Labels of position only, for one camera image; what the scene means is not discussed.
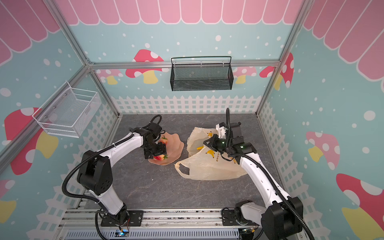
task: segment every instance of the black wire basket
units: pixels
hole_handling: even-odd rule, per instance
[[[170,85],[172,91],[232,89],[231,59],[230,56],[171,58]]]

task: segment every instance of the black mounting plate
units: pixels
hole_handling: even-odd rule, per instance
[[[223,226],[257,226],[256,223],[246,220],[241,224],[236,219],[235,210],[223,209],[221,211]]]
[[[143,219],[144,211],[128,211],[129,213],[129,227],[139,227],[141,226],[141,221]],[[103,219],[100,224],[102,227],[116,227],[116,224],[111,223],[108,219]]]

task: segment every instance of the white picket fence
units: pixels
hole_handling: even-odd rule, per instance
[[[208,98],[204,96],[200,98],[192,98],[189,96],[185,98],[181,96],[177,98],[157,98],[134,97],[131,99],[127,96],[126,99],[119,97],[115,99],[112,97],[113,103],[120,113],[124,114],[150,114],[150,113],[224,113],[227,108],[231,109],[232,113],[254,113],[259,107],[262,97],[246,98],[243,96],[239,98],[230,96],[223,98],[222,96],[215,98],[215,96]]]
[[[284,141],[285,135],[281,134],[281,127],[278,127],[278,120],[275,120],[275,114],[272,114],[270,103],[266,102],[260,113],[262,128],[266,133],[266,141],[272,150],[272,155],[277,169],[282,176],[282,184],[285,190],[292,197],[299,197],[304,205],[304,220],[315,239],[328,240],[330,230],[321,223],[321,212],[316,211],[314,207],[315,198],[310,197],[307,190],[308,185],[303,183],[303,173],[297,170],[298,162],[292,158],[293,152],[288,150],[289,143]]]
[[[96,122],[92,122],[92,128],[86,129],[89,133],[88,137],[83,137],[84,143],[78,145],[79,153],[73,154],[73,163],[67,164],[67,174],[81,162],[81,158],[86,151],[96,151],[104,146],[104,142],[116,120],[116,116],[108,105],[103,104],[102,106],[103,109],[99,109],[99,115],[96,116]],[[64,180],[67,174],[62,174],[61,179]],[[69,180],[67,189],[71,193],[78,194],[84,188],[77,182],[76,178],[77,173]],[[36,215],[39,224],[35,229],[26,232],[30,240],[52,239],[65,211],[74,207],[75,199],[66,197],[61,191],[61,185],[55,186],[53,189],[55,191],[55,196],[45,201],[48,206],[46,211]]]

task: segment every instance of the strawberry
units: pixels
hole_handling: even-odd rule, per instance
[[[153,158],[154,158],[155,160],[159,160],[159,161],[161,161],[161,160],[164,160],[164,159],[168,158],[168,155],[164,155],[164,154],[162,154],[162,155],[159,155],[159,156],[154,156]]]
[[[168,139],[167,139],[166,137],[162,136],[162,137],[160,138],[159,142],[162,142],[162,143],[164,143],[165,145],[167,145]]]

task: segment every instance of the table surface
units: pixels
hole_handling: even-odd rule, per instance
[[[128,128],[144,126],[153,116],[123,115],[114,142],[124,137]],[[280,183],[256,115],[231,114],[231,122],[239,121],[245,142],[252,143],[266,169]],[[225,114],[163,114],[161,127],[170,134],[177,133],[184,142],[181,157],[174,163],[159,166],[144,159],[142,148],[133,150],[112,168],[113,187],[119,198],[130,209],[234,207],[245,199],[264,205],[247,174],[231,180],[203,181],[185,179],[175,170],[177,161],[188,158],[187,138],[194,127],[215,128],[221,122],[225,122]],[[85,208],[98,209],[99,206],[88,202]]]

